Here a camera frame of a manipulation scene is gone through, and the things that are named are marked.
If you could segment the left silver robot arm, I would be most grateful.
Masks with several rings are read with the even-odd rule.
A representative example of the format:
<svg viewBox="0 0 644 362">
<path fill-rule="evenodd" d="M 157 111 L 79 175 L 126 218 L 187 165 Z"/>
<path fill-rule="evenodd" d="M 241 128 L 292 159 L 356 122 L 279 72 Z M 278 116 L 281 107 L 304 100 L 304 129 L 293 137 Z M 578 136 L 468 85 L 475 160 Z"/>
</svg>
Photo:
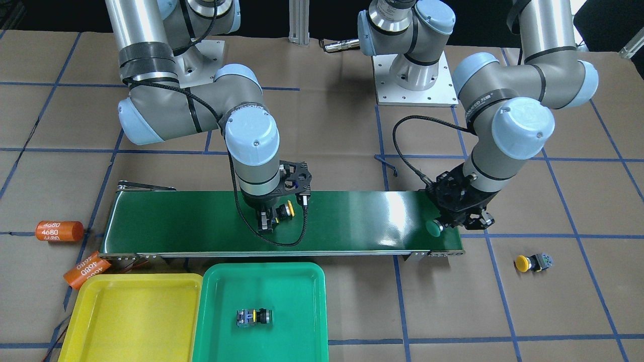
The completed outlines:
<svg viewBox="0 0 644 362">
<path fill-rule="evenodd" d="M 581 106 L 597 90 L 598 71 L 577 55 L 569 1 L 513 1 L 506 23 L 520 34 L 522 64 L 502 66 L 480 52 L 452 75 L 465 131 L 478 138 L 469 157 L 435 181 L 414 169 L 440 213 L 427 224 L 433 236 L 490 227 L 487 204 L 541 151 L 555 128 L 552 110 Z M 418 92 L 432 87 L 454 25 L 454 11 L 440 1 L 372 1 L 357 16 L 362 52 L 396 55 L 390 73 Z"/>
</svg>

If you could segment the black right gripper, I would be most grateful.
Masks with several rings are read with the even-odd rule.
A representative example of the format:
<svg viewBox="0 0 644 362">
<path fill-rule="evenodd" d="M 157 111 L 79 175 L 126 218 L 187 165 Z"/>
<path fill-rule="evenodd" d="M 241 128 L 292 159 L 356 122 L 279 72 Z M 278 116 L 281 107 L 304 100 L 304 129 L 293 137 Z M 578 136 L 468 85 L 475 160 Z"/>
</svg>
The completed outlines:
<svg viewBox="0 0 644 362">
<path fill-rule="evenodd" d="M 276 174 L 262 183 L 241 180 L 241 189 L 246 204 L 256 211 L 258 232 L 272 233 L 273 225 L 280 223 L 282 216 L 277 201 L 287 195 L 296 195 L 297 203 L 308 208 L 311 197 L 312 174 L 306 162 L 280 160 Z"/>
</svg>

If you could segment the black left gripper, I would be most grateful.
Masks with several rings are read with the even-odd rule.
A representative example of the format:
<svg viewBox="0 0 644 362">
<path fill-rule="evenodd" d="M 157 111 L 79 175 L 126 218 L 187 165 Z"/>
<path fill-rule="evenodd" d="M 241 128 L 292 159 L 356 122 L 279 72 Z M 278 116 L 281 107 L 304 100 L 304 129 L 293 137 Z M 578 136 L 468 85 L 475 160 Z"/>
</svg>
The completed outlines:
<svg viewBox="0 0 644 362">
<path fill-rule="evenodd" d="M 462 225 L 467 230 L 485 230 L 495 223 L 486 206 L 496 193 L 474 188 L 471 183 L 476 178 L 474 173 L 465 176 L 462 170 L 451 170 L 437 176 L 425 188 L 439 217 L 448 218 L 453 228 Z"/>
</svg>

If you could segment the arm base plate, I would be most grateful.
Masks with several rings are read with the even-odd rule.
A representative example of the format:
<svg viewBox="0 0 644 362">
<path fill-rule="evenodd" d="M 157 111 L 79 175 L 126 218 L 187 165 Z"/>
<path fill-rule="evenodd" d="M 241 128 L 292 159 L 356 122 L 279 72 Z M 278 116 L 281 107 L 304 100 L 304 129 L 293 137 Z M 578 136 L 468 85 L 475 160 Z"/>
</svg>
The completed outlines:
<svg viewBox="0 0 644 362">
<path fill-rule="evenodd" d="M 185 53 L 174 56 L 180 87 L 214 82 L 216 72 L 224 65 L 225 47 L 224 40 L 203 40 Z"/>
<path fill-rule="evenodd" d="M 458 104 L 445 53 L 430 66 L 403 54 L 372 57 L 378 105 L 450 107 Z"/>
</svg>

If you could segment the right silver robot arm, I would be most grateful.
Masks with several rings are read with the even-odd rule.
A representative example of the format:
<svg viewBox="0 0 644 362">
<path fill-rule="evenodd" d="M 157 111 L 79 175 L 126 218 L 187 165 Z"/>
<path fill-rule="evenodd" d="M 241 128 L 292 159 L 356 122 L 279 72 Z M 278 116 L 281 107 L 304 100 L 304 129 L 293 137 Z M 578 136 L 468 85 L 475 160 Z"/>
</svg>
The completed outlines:
<svg viewBox="0 0 644 362">
<path fill-rule="evenodd" d="M 127 138 L 139 146 L 219 130 L 233 182 L 255 210 L 258 232 L 294 215 L 278 205 L 297 183 L 280 160 L 280 131 L 256 75 L 241 64 L 217 66 L 200 50 L 205 37 L 239 29 L 237 1 L 107 1 L 129 95 L 119 103 Z"/>
</svg>

